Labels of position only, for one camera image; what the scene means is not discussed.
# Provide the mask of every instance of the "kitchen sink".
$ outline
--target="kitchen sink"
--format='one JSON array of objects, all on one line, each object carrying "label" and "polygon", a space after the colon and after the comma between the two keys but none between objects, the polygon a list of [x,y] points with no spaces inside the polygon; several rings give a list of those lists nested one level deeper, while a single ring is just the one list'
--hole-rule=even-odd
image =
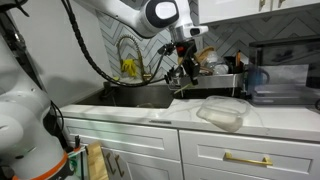
[{"label": "kitchen sink", "polygon": [[168,108],[173,96],[168,86],[153,85],[137,88],[107,87],[76,103],[79,105]]}]

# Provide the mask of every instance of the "marble countertop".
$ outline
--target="marble countertop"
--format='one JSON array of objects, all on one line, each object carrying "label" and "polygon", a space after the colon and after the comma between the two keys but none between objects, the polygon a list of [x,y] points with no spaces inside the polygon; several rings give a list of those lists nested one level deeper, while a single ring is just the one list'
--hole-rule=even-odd
[{"label": "marble countertop", "polygon": [[[61,111],[67,118],[228,133],[197,117],[203,102],[175,99],[168,109],[69,105]],[[320,142],[320,114],[306,108],[251,106],[242,127],[232,134]]]}]

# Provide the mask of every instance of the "gold drawer handle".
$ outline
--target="gold drawer handle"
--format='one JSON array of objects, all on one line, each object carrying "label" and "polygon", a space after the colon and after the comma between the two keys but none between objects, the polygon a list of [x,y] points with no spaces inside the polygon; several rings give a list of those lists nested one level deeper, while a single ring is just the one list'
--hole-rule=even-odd
[{"label": "gold drawer handle", "polygon": [[283,2],[285,2],[286,0],[279,0],[279,4],[278,4],[278,8],[281,8],[281,5]]},{"label": "gold drawer handle", "polygon": [[259,11],[262,10],[264,5],[266,5],[266,0],[259,0]]},{"label": "gold drawer handle", "polygon": [[116,160],[116,163],[117,163],[117,166],[118,166],[118,170],[119,170],[120,176],[123,177],[123,176],[124,176],[124,171],[122,171],[121,168],[120,168],[120,165],[119,165],[119,162],[118,162],[118,161],[119,161],[119,158],[120,158],[120,156],[117,155],[117,156],[115,157],[115,160]]},{"label": "gold drawer handle", "polygon": [[111,162],[110,162],[110,156],[111,156],[111,154],[108,153],[107,156],[106,156],[106,158],[107,158],[107,162],[108,162],[108,164],[109,164],[109,166],[110,166],[111,173],[112,173],[112,175],[114,175],[117,170],[112,168],[112,165],[111,165]]},{"label": "gold drawer handle", "polygon": [[234,158],[232,157],[232,154],[229,152],[226,152],[224,155],[224,158],[230,161],[239,161],[239,162],[245,162],[245,163],[251,163],[251,164],[258,164],[258,165],[265,165],[265,166],[273,166],[272,160],[268,157],[264,157],[262,162],[261,161],[254,161],[254,160],[246,160],[246,159],[240,159],[240,158]]}]

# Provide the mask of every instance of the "white cabinet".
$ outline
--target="white cabinet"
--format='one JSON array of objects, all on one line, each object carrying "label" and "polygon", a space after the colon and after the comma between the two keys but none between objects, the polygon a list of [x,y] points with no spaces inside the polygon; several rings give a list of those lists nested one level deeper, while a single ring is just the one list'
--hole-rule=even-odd
[{"label": "white cabinet", "polygon": [[107,148],[102,148],[102,151],[111,180],[183,179],[180,161]]},{"label": "white cabinet", "polygon": [[200,24],[271,11],[272,0],[199,0]]},{"label": "white cabinet", "polygon": [[100,141],[106,148],[180,161],[178,131],[173,129],[65,118],[64,135],[68,141],[79,135],[83,144]]},{"label": "white cabinet", "polygon": [[320,6],[320,0],[199,0],[198,5],[199,23],[217,24],[304,10]]},{"label": "white cabinet", "polygon": [[180,131],[184,164],[253,177],[316,180],[320,177],[320,145]]},{"label": "white cabinet", "polygon": [[200,166],[184,165],[185,180],[269,180]]},{"label": "white cabinet", "polygon": [[273,0],[272,10],[284,10],[308,5],[319,4],[320,0]]}]

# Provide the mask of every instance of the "plastic container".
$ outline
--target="plastic container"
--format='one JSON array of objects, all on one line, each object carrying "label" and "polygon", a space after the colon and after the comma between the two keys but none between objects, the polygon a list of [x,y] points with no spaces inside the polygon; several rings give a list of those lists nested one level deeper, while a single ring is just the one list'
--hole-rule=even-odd
[{"label": "plastic container", "polygon": [[198,110],[197,116],[225,131],[236,132],[242,127],[243,118],[249,111],[249,103],[242,99],[210,96]]},{"label": "plastic container", "polygon": [[320,36],[249,44],[248,95],[254,105],[314,105],[320,98]]},{"label": "plastic container", "polygon": [[213,70],[214,75],[228,74],[229,67],[225,61],[218,56],[216,51],[208,53],[208,57],[205,60],[205,66]]}]

